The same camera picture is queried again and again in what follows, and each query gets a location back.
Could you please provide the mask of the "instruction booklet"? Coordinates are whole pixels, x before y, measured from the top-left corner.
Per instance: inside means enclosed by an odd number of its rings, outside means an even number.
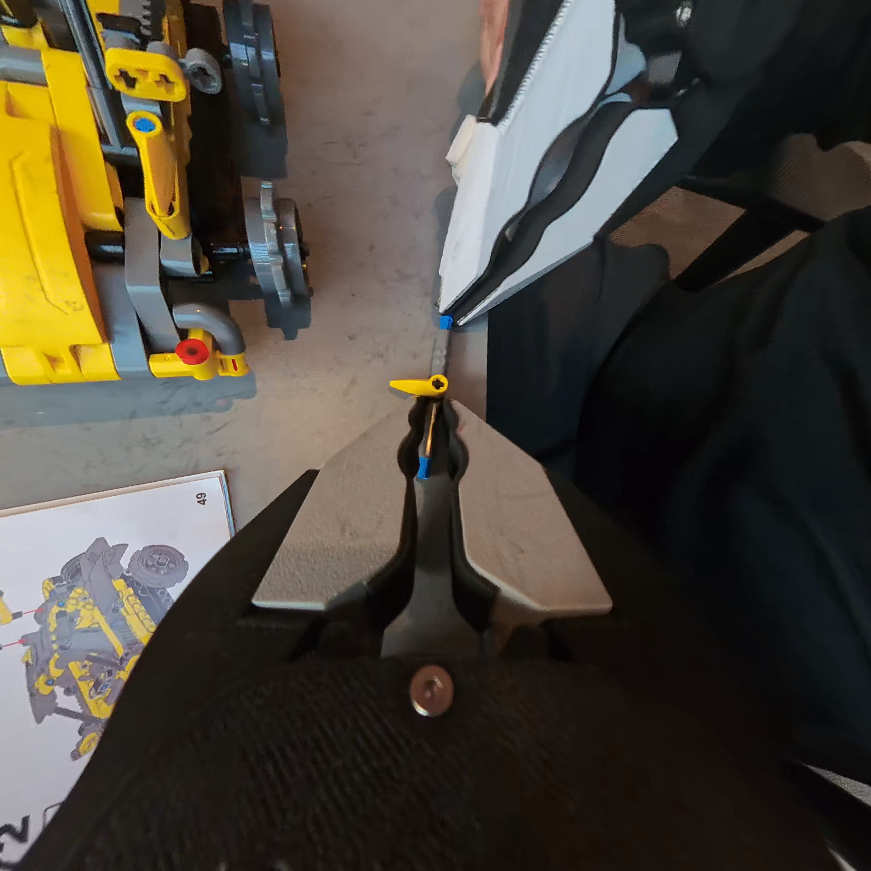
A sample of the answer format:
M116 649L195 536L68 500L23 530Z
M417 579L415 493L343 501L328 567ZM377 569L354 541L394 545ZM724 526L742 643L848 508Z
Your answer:
M2 510L2 869L48 826L158 624L235 534L222 470Z

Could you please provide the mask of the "yellow toy brick vehicle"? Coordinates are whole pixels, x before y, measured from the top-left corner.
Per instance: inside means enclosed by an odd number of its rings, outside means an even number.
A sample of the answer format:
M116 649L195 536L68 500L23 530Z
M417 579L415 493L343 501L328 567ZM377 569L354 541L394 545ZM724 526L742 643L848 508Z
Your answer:
M311 322L269 5L1 2L2 384L241 377Z

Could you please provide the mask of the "person's right hand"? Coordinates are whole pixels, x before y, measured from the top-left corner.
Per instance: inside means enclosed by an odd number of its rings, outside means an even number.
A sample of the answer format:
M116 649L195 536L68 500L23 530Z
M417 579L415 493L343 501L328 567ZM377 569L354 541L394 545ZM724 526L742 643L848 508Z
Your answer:
M509 16L515 1L479 1L479 64L484 81L484 95L494 89L502 63Z

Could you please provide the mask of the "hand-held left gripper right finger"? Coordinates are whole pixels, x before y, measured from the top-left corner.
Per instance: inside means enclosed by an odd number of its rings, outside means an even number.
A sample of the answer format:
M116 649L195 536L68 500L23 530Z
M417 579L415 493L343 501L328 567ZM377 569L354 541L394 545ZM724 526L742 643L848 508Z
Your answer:
M461 402L443 412L463 618L504 648L518 629L610 613L613 598L544 466Z

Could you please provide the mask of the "person's dark clothing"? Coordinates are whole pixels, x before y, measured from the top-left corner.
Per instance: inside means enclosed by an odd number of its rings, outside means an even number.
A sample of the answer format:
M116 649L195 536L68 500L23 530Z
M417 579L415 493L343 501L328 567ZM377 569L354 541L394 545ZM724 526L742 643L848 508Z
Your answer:
M869 207L702 290L608 238L490 315L487 420L681 583L869 869Z

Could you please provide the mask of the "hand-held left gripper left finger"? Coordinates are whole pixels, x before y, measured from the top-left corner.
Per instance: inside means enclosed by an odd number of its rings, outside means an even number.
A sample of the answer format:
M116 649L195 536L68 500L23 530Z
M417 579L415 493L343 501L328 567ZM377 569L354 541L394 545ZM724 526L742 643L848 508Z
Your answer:
M418 544L420 404L409 400L318 470L257 588L270 609L359 616L386 628L407 607Z

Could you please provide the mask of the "grey axle pin blue tip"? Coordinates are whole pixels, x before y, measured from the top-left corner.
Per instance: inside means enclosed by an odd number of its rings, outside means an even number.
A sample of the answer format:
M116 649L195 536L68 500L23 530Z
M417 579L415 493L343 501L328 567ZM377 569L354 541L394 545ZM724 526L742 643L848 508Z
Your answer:
M437 429L438 429L438 421L440 416L440 411L442 408L442 400L433 398L428 402L428 407L426 410L426 415L424 417L424 428L421 435L421 440L419 444L419 452L418 452L418 470L417 470L417 479L419 481L426 481L429 479L432 465L433 465L433 455L434 455L434 445L435 440L437 438Z

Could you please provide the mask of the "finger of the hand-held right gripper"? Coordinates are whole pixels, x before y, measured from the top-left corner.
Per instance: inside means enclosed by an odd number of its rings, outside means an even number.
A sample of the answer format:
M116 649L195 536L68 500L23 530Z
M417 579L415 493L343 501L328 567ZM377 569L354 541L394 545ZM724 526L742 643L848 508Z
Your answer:
M590 245L677 140L667 107L601 106L562 177L498 238L492 264L452 304L453 322L473 321Z
M483 275L552 143L600 100L618 31L614 2L563 2L507 112L497 123L475 122L439 269L441 313Z

